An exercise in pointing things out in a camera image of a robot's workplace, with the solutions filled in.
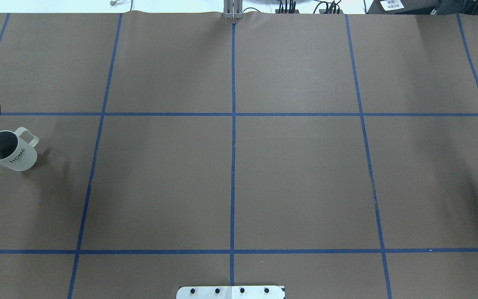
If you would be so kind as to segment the aluminium frame post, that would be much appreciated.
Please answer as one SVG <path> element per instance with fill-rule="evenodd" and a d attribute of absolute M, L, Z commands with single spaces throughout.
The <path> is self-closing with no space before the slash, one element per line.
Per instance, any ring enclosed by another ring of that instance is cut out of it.
<path fill-rule="evenodd" d="M 243 0 L 224 0 L 222 16 L 226 20 L 243 19 Z"/>

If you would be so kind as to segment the white ceramic mug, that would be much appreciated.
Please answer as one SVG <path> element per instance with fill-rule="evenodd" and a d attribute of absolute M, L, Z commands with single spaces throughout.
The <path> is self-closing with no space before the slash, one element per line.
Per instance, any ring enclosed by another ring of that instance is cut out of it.
<path fill-rule="evenodd" d="M 25 127 L 0 131 L 0 165 L 15 172 L 32 168 L 37 159 L 36 145 L 40 139 Z"/>

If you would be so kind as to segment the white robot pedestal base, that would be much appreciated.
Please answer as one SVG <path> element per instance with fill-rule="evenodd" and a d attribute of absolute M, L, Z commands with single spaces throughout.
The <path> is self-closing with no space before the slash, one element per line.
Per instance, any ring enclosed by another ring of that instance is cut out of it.
<path fill-rule="evenodd" d="M 177 299 L 285 299 L 284 286 L 185 286 L 176 293 Z"/>

